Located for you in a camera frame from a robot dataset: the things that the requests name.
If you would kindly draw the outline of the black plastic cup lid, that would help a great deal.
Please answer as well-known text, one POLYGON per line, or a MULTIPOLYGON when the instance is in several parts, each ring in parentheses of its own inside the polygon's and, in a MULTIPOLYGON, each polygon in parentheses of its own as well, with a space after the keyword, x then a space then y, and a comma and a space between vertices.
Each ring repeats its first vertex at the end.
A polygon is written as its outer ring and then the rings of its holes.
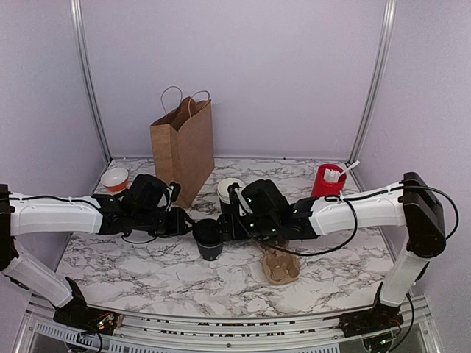
POLYGON ((202 246, 212 247, 223 242, 219 224, 213 219, 198 221, 193 228, 193 236, 195 241, 202 246))

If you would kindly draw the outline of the black paper coffee cup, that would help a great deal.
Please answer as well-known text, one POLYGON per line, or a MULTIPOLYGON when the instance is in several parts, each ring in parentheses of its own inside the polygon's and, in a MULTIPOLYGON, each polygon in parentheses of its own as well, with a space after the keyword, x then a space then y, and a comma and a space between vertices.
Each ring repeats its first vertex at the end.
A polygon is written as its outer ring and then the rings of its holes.
POLYGON ((204 243, 197 243, 197 248, 202 256, 202 258, 206 261, 214 261, 217 260, 222 253, 223 250, 223 243, 212 243, 212 244, 204 244, 204 243))

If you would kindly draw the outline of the cardboard cup carrier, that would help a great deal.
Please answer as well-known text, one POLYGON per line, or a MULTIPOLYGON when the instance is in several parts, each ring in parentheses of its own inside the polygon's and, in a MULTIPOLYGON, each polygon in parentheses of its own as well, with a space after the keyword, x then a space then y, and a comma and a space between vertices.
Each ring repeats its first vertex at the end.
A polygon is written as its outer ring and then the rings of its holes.
POLYGON ((287 285, 296 282, 300 275, 300 261, 297 256, 261 246, 261 265, 266 279, 272 285, 287 285))

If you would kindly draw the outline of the brown paper bag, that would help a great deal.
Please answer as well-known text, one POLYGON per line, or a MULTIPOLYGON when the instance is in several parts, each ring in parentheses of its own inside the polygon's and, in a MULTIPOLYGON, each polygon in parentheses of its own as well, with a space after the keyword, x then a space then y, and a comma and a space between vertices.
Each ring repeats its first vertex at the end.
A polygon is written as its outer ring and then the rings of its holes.
POLYGON ((215 168, 212 100, 180 94, 180 103, 150 125, 155 175, 176 182, 176 205, 189 208, 215 168))

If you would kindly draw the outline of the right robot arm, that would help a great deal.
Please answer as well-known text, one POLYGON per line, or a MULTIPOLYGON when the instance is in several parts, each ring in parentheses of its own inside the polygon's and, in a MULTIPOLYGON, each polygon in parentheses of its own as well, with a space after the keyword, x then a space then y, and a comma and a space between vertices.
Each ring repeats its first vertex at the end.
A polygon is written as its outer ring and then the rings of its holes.
POLYGON ((341 315, 339 328, 345 337, 402 324, 400 306, 406 294, 447 244, 438 191, 415 172, 370 192, 304 198, 293 204, 270 179, 243 185, 226 178, 218 184, 217 193, 222 206, 218 223, 226 240, 252 238, 271 246, 274 240, 311 240, 348 229, 406 227, 408 238, 380 283, 372 307, 341 315))

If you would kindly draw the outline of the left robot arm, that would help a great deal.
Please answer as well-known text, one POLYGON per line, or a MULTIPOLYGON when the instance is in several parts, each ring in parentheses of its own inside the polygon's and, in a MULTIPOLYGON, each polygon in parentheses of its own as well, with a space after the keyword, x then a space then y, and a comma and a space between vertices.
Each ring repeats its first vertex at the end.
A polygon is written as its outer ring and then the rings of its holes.
POLYGON ((175 207, 176 182, 166 184, 139 174, 129 188, 115 194, 82 197, 27 196, 1 185, 1 272, 15 284, 42 296, 55 310, 54 321, 78 329, 112 335, 118 313, 90 307, 78 284, 61 277, 31 255, 18 236, 68 232, 122 235, 134 231, 151 239, 186 235, 194 221, 175 207))

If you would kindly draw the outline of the stack of paper cups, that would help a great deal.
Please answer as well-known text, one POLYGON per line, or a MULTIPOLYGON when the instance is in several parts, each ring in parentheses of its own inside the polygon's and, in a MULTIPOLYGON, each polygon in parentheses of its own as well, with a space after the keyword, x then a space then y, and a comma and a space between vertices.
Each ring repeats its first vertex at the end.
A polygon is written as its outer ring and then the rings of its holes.
POLYGON ((240 179, 236 178, 223 179, 217 186, 217 194, 223 214, 240 214, 240 207, 230 203, 230 194, 228 188, 234 183, 238 184, 241 189, 245 187, 245 184, 240 179))

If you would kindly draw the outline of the orange white bowl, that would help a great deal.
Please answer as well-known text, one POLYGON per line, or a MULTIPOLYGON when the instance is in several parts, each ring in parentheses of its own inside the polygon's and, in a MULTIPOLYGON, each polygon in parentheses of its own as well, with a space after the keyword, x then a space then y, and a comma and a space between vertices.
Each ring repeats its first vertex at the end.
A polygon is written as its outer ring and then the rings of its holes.
POLYGON ((128 183, 129 173, 125 168, 112 168, 104 172, 100 178, 101 184, 112 193, 120 193, 128 183))

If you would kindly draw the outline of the red cylindrical container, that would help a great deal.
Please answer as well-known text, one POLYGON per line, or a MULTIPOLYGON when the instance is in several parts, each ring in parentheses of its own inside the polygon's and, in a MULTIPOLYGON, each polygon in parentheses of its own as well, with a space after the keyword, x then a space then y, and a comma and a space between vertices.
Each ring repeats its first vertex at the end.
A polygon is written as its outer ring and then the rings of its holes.
POLYGON ((324 180, 324 173, 326 168, 343 171, 341 167, 338 167, 334 164, 321 165, 317 171, 313 190, 311 191, 311 197, 339 195, 343 191, 345 182, 347 180, 347 175, 345 174, 341 176, 339 182, 337 183, 328 183, 324 180))

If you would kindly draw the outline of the sugar packets in container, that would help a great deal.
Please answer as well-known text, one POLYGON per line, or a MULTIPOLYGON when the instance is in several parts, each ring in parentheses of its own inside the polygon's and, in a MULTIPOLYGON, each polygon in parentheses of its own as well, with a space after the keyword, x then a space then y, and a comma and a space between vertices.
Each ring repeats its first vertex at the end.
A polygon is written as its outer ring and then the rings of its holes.
POLYGON ((326 168, 324 173, 324 180, 328 183, 337 183, 339 182, 339 179, 342 175, 342 171, 326 168))

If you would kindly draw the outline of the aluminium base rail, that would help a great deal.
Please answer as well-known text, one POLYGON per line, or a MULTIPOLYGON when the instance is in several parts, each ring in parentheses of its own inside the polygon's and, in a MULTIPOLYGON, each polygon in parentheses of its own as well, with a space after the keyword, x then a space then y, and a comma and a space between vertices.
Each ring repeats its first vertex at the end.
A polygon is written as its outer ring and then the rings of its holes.
POLYGON ((442 352, 426 300, 400 310, 403 323, 365 333, 348 311, 280 318, 196 318, 124 312, 112 335, 59 324, 47 301, 33 296, 14 352, 442 352))

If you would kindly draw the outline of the left aluminium frame post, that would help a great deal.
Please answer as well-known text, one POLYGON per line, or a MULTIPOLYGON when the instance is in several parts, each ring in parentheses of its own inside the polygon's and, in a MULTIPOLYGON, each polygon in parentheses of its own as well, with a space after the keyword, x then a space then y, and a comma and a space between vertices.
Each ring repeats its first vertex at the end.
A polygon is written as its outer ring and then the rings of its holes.
POLYGON ((82 78, 85 85, 85 92, 88 104, 91 109, 93 125, 96 130, 102 156, 107 164, 112 161, 110 146, 105 134, 105 128, 99 110, 99 104, 96 97, 96 90, 93 84, 91 64, 88 56, 88 47, 85 36, 85 26, 82 18, 82 4, 80 0, 70 0, 71 17, 76 40, 79 63, 82 71, 82 78))

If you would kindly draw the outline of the aluminium frame post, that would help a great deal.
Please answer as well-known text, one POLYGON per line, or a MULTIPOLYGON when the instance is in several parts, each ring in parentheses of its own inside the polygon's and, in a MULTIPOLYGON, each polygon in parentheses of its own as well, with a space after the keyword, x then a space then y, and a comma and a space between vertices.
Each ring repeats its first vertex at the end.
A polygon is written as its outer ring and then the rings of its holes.
POLYGON ((105 128, 99 110, 99 104, 96 97, 96 90, 93 84, 91 64, 88 56, 88 47, 85 36, 85 26, 82 18, 82 4, 80 0, 70 0, 71 17, 76 40, 79 63, 82 71, 82 78, 85 85, 85 92, 88 104, 91 109, 93 125, 96 130, 102 156, 107 164, 112 161, 110 146, 105 134, 105 128))
POLYGON ((378 41, 378 50, 373 65, 372 77, 370 80, 369 89, 367 91, 364 108, 362 110, 360 124, 358 126, 358 130, 353 142, 353 147, 348 158, 349 163, 355 162, 360 157, 364 141, 366 140, 367 131, 372 121, 376 98, 378 96, 378 91, 389 57, 389 49, 392 41, 396 9, 396 0, 385 1, 383 20, 378 41))

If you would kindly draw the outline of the right aluminium frame post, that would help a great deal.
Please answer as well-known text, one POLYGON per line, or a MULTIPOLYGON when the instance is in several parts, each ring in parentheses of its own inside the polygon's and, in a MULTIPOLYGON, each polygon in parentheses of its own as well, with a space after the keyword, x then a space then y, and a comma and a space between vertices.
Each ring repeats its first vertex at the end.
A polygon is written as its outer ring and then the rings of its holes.
POLYGON ((370 80, 369 89, 367 91, 364 108, 362 110, 360 124, 358 126, 358 130, 353 142, 353 147, 348 158, 349 163, 355 162, 360 157, 364 141, 366 140, 367 131, 372 121, 376 98, 378 96, 378 91, 389 57, 389 49, 392 41, 396 9, 396 0, 385 1, 383 20, 378 41, 378 50, 373 65, 372 77, 370 80))

